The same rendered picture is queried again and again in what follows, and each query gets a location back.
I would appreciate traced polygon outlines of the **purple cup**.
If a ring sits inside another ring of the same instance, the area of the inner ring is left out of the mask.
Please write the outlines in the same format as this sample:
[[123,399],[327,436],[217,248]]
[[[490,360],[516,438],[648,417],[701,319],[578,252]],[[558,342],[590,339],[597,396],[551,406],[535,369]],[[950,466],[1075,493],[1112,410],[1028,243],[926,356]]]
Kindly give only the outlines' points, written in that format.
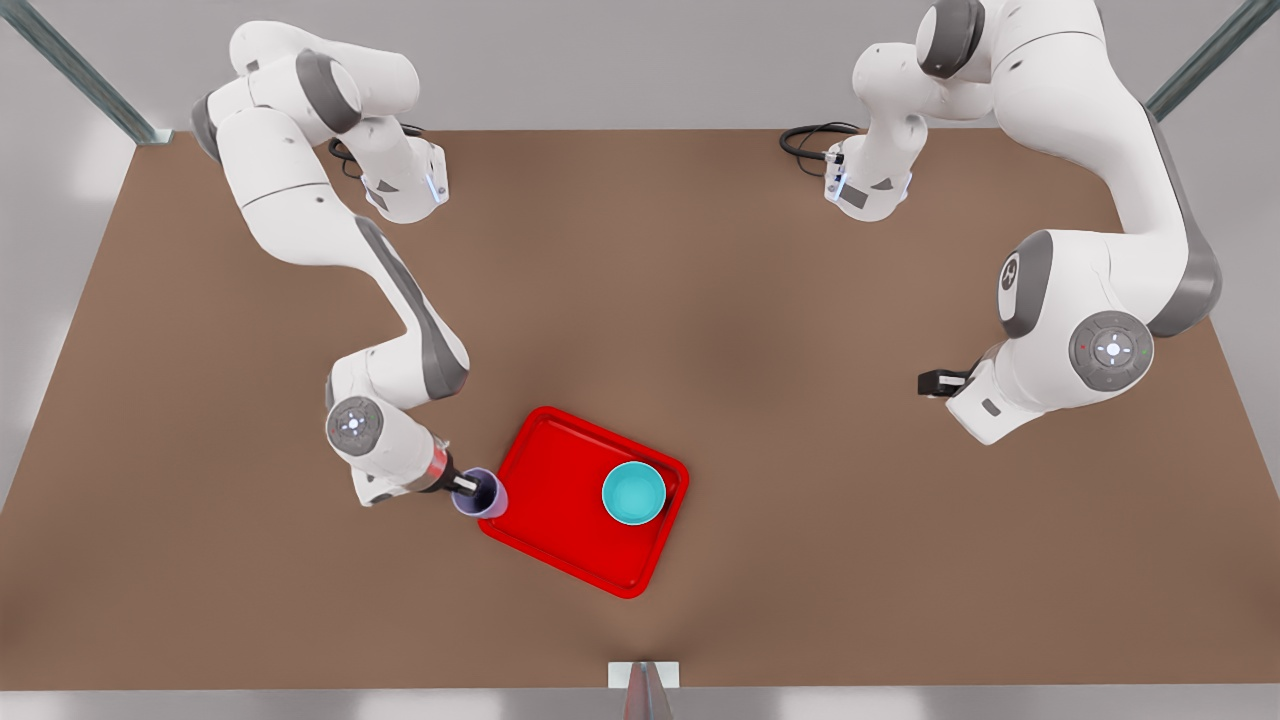
[[471,468],[461,477],[472,480],[476,491],[470,496],[461,492],[452,495],[452,502],[458,512],[475,519],[499,518],[506,512],[508,495],[495,474],[484,468]]

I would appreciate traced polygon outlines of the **red tray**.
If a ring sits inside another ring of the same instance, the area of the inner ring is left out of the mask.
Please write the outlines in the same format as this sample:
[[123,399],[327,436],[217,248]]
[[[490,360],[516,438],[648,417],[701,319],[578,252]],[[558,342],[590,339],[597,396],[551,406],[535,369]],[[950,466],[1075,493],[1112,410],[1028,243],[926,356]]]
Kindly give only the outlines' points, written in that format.
[[[607,479],[626,464],[658,479],[645,523],[607,507]],[[480,520],[486,536],[625,600],[648,588],[690,486],[675,457],[552,406],[529,414],[497,477],[508,505]]]

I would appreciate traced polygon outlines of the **teal bowl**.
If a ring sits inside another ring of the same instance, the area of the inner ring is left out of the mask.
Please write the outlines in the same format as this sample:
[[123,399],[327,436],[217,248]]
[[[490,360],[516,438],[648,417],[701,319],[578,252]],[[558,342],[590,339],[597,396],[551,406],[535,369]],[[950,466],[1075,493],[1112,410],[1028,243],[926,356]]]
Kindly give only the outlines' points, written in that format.
[[612,468],[602,484],[607,514],[627,527],[654,520],[666,506],[667,488],[662,474],[648,462],[627,461]]

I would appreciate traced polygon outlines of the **silver frame post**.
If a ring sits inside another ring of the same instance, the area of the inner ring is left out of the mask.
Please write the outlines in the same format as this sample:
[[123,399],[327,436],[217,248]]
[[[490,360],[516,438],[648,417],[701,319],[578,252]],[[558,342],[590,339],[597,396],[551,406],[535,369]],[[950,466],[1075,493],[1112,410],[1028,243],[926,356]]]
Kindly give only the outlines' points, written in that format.
[[668,689],[678,689],[676,661],[608,662],[608,687],[625,689],[623,720],[675,720]]
[[1272,15],[1280,0],[1243,0],[1240,6],[1146,101],[1165,120]]
[[0,18],[50,61],[132,142],[138,146],[170,143],[173,131],[152,126],[29,0],[0,0]]

